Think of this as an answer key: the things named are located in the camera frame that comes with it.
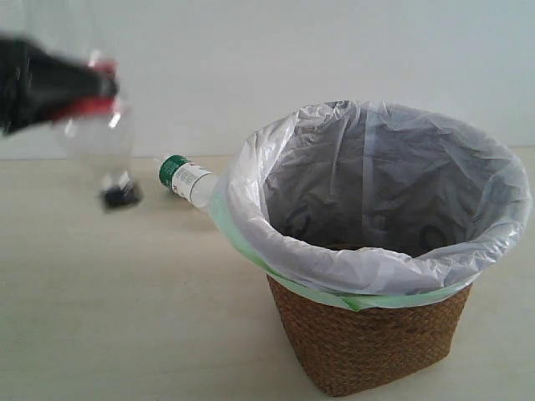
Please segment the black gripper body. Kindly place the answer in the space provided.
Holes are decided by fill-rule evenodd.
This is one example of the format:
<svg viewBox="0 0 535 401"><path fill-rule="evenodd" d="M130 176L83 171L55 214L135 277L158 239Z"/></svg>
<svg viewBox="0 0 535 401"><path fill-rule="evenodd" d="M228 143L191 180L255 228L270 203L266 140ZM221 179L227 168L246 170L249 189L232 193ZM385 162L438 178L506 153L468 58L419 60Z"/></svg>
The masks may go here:
<svg viewBox="0 0 535 401"><path fill-rule="evenodd" d="M82 97L84 66L45 52L25 37L1 37L1 133L13 135L50 120Z"/></svg>

